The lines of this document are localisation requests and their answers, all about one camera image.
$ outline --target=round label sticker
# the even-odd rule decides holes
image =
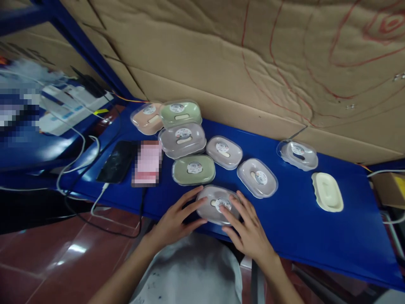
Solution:
[[[222,141],[220,141],[219,143],[216,143],[215,147],[218,150],[218,152],[220,152],[220,153],[221,152],[224,153],[224,152],[229,151],[228,145],[226,143],[222,142]]]
[[[222,213],[221,210],[219,209],[220,206],[224,206],[226,209],[228,209],[229,211],[231,211],[232,205],[229,202],[229,200],[227,200],[226,198],[217,198],[215,200],[215,208],[219,213]]]
[[[147,106],[145,109],[143,109],[143,112],[144,112],[146,115],[153,114],[155,111],[156,111],[156,108],[155,108],[154,105]]]
[[[191,136],[191,131],[187,128],[181,128],[176,131],[175,135],[178,139],[187,139]]]
[[[169,109],[174,113],[181,113],[184,111],[184,106],[181,103],[174,103],[170,105]]]
[[[293,144],[291,147],[291,150],[293,153],[295,153],[297,155],[303,155],[305,153],[304,148],[297,144]]]
[[[187,172],[197,174],[203,171],[203,166],[199,162],[191,162],[187,165]]]
[[[256,174],[254,175],[256,178],[256,182],[261,185],[267,184],[267,176],[263,171],[256,171]]]

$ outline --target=black cable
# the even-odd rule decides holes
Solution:
[[[143,206],[144,206],[146,191],[147,191],[146,187],[142,188],[142,199],[140,201],[140,208],[139,208],[139,217],[140,217],[139,218],[139,230],[138,230],[138,233],[137,233],[136,236],[130,236],[130,235],[123,234],[123,233],[120,233],[120,232],[110,231],[110,230],[107,230],[107,229],[105,229],[105,228],[103,228],[103,227],[101,227],[99,225],[96,225],[96,224],[86,220],[84,217],[82,217],[82,215],[80,213],[77,213],[76,211],[74,211],[72,209],[72,207],[70,207],[70,205],[68,204],[68,197],[67,196],[65,196],[65,206],[67,207],[67,209],[71,213],[73,213],[75,216],[77,216],[79,219],[81,219],[83,222],[89,224],[90,226],[93,226],[93,227],[95,227],[97,229],[100,229],[100,230],[102,230],[104,232],[107,232],[107,233],[110,233],[110,234],[119,235],[119,236],[125,236],[125,237],[127,237],[129,239],[136,239],[139,236],[139,234],[140,234],[140,232],[142,230],[142,214],[143,214]]]
[[[82,217],[79,213],[77,213],[76,211],[74,211],[74,210],[72,209],[72,207],[70,207],[70,205],[69,205],[69,203],[68,203],[68,196],[73,192],[73,188],[75,187],[75,185],[77,184],[77,182],[78,182],[78,181],[82,178],[82,176],[95,164],[95,162],[98,160],[98,158],[103,154],[103,152],[104,152],[106,149],[108,149],[108,147],[114,142],[114,140],[117,138],[117,136],[118,136],[119,133],[121,132],[121,127],[122,127],[121,114],[120,114],[119,110],[117,109],[117,107],[116,107],[113,103],[111,103],[105,95],[104,95],[104,98],[107,99],[108,103],[109,103],[110,105],[112,105],[112,106],[115,108],[115,110],[116,110],[116,112],[117,112],[117,114],[118,114],[118,118],[119,118],[119,128],[118,128],[118,131],[117,131],[117,133],[114,135],[114,137],[109,141],[109,143],[108,143],[102,150],[100,150],[100,152],[97,154],[97,156],[96,156],[96,157],[93,159],[93,161],[83,170],[83,172],[80,173],[80,174],[76,177],[76,179],[73,181],[72,185],[70,186],[70,189],[66,192],[66,195],[65,195],[65,198],[64,198],[64,202],[65,202],[66,208],[69,209],[70,212],[72,212],[75,216],[77,216],[78,218],[80,218],[82,221],[84,221],[85,223],[89,224],[90,226],[93,226],[93,227],[95,227],[95,228],[98,228],[98,229],[100,229],[100,230],[102,230],[102,231],[104,231],[104,232],[110,233],[110,234],[119,235],[119,236],[125,236],[125,237],[127,237],[127,238],[129,238],[129,239],[135,239],[135,238],[137,238],[137,237],[139,236],[140,231],[141,231],[141,229],[142,229],[142,214],[143,214],[144,199],[145,199],[145,195],[146,195],[146,190],[147,190],[147,188],[143,188],[143,189],[142,189],[142,199],[141,199],[140,208],[139,208],[139,216],[140,216],[140,220],[139,220],[139,231],[138,231],[138,234],[137,234],[136,236],[130,236],[130,235],[123,234],[123,233],[120,233],[120,232],[110,231],[110,230],[107,230],[107,229],[105,229],[105,228],[103,228],[103,227],[101,227],[101,226],[99,226],[99,225],[96,225],[96,224],[94,224],[94,223],[91,223],[90,221],[88,221],[88,220],[86,220],[84,217]]]

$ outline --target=tiled floor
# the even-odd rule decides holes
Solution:
[[[111,223],[85,214],[112,231],[135,235],[139,217],[118,209],[100,212]],[[0,302],[2,304],[85,304],[127,256],[134,240],[100,231],[79,218],[0,236]],[[243,304],[250,303],[251,261],[242,263]],[[284,268],[307,304],[315,295]],[[272,303],[267,295],[266,303]]]

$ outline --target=hand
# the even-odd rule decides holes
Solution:
[[[231,227],[222,227],[222,230],[229,236],[235,245],[236,249],[247,256],[250,256],[257,264],[263,264],[272,257],[278,258],[262,225],[257,217],[256,210],[251,202],[238,190],[237,195],[242,203],[240,203],[233,195],[229,196],[232,205],[239,211],[241,217],[245,221],[241,223],[231,212],[224,206],[220,206],[222,214],[227,218],[229,223],[236,229],[240,237]]]
[[[202,189],[204,189],[204,187],[199,186],[183,194],[183,196],[167,210],[158,224],[154,226],[142,240],[147,242],[150,248],[153,248],[158,252],[165,246],[177,242],[201,225],[205,224],[207,222],[206,219],[199,219],[188,225],[183,224],[184,219],[196,211],[207,200],[206,197],[203,197],[183,209],[183,206],[194,199]]]

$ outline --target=white shirt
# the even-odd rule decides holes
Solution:
[[[130,304],[241,304],[242,275],[229,248],[192,233],[154,258]]]

